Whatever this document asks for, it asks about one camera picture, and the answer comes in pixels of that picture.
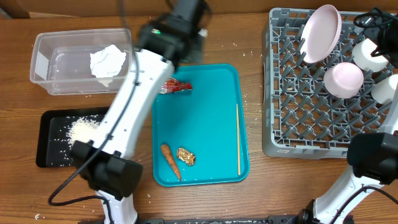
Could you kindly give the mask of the white cup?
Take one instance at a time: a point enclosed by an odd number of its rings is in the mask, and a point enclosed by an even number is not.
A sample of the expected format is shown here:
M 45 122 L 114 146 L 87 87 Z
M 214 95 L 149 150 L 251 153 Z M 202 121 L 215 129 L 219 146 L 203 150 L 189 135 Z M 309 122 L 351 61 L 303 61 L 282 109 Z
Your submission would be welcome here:
M 376 47 L 377 45 L 369 39 L 364 39 L 356 44 L 352 51 L 354 63 L 364 71 L 380 72 L 383 70 L 388 64 L 388 60 L 383 56 L 373 57 L 371 55 Z
M 377 103 L 385 105 L 393 100 L 397 88 L 397 74 L 377 83 L 371 91 L 371 96 Z

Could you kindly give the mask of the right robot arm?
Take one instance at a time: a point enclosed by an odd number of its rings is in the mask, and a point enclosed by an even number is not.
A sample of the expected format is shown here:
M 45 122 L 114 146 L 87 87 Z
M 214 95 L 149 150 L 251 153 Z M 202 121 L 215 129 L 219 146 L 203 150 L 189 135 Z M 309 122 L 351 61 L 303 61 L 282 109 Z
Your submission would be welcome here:
M 356 16 L 353 24 L 373 42 L 369 56 L 385 56 L 397 66 L 397 16 L 373 8 Z M 378 132 L 357 134 L 348 147 L 348 166 L 329 190 L 312 200 L 289 223 L 352 223 L 349 213 L 368 195 L 397 179 L 397 76 L 377 83 L 372 92 L 377 103 L 391 105 Z

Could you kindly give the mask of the pink bowl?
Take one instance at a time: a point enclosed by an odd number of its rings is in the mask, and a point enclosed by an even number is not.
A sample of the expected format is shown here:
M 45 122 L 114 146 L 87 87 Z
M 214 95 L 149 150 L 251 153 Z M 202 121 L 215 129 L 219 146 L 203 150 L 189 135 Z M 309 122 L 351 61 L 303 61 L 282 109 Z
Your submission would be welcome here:
M 323 82 L 326 90 L 338 98 L 351 98 L 359 92 L 363 85 L 362 70 L 353 63 L 338 63 L 327 70 Z

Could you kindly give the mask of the wooden chopstick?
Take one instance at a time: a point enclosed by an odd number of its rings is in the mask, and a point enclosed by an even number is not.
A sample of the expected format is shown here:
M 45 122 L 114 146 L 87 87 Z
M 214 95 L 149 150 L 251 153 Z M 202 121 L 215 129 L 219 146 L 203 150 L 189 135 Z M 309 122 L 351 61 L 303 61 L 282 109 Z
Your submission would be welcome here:
M 237 166 L 238 176 L 241 175 L 241 151 L 240 151 L 240 129 L 239 129 L 239 106 L 236 104 L 236 134 L 237 134 Z

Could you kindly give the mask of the red snack wrapper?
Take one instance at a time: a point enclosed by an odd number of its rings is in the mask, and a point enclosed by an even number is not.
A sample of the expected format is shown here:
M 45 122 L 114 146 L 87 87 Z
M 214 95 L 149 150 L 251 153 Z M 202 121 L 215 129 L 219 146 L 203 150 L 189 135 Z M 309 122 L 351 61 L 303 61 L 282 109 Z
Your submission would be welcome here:
M 193 87 L 190 83 L 180 82 L 176 78 L 170 77 L 161 87 L 159 90 L 160 94 L 169 94 L 169 93 L 176 93 L 179 91 L 187 91 L 193 90 Z

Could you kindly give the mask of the white napkin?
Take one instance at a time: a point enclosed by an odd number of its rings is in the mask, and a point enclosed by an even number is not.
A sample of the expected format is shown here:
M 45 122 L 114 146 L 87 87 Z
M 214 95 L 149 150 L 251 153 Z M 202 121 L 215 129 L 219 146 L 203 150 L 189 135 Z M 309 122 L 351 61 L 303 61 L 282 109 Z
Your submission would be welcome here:
M 115 45 L 109 45 L 103 50 L 90 54 L 91 74 L 100 78 L 99 82 L 105 87 L 109 87 L 112 82 L 111 77 L 117 76 L 127 54 L 120 51 Z

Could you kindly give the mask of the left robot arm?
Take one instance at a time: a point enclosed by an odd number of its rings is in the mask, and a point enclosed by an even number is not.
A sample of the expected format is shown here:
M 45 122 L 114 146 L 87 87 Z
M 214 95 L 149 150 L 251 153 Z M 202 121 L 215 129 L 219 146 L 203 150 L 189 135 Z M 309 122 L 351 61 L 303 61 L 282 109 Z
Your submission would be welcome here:
M 74 174 L 101 200 L 104 223 L 137 223 L 133 192 L 143 168 L 131 161 L 136 141 L 162 85 L 200 40 L 205 14 L 211 9 L 204 0 L 177 1 L 169 13 L 142 26 L 130 71 L 101 124 L 87 142 L 72 146 Z

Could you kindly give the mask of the pink round plate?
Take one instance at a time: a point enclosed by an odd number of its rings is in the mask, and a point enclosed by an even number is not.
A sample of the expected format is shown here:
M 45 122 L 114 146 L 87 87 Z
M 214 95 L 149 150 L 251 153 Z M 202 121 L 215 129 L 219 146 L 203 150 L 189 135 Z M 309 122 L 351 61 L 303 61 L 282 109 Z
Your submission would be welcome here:
M 327 58 L 340 38 L 341 15 L 331 4 L 319 7 L 303 28 L 301 40 L 305 40 L 300 53 L 306 55 L 305 63 L 315 63 Z

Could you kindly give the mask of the brown walnut food scrap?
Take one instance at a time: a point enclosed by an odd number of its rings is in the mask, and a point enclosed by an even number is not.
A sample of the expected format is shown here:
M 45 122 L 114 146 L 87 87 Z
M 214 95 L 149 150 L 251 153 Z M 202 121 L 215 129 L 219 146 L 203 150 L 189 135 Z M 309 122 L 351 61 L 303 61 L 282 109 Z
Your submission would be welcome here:
M 178 148 L 176 156 L 188 166 L 193 166 L 196 163 L 196 156 L 193 153 L 187 151 L 185 148 Z

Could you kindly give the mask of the orange carrot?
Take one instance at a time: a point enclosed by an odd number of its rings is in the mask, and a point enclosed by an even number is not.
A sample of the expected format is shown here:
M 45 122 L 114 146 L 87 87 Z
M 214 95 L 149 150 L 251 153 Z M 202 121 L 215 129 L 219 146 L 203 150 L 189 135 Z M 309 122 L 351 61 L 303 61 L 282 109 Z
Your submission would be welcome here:
M 173 170 L 174 174 L 177 176 L 177 179 L 181 181 L 182 180 L 181 173 L 178 169 L 177 163 L 173 157 L 172 151 L 170 150 L 169 146 L 167 144 L 163 144 L 161 145 L 160 149 L 166 161 L 168 162 L 169 166 Z

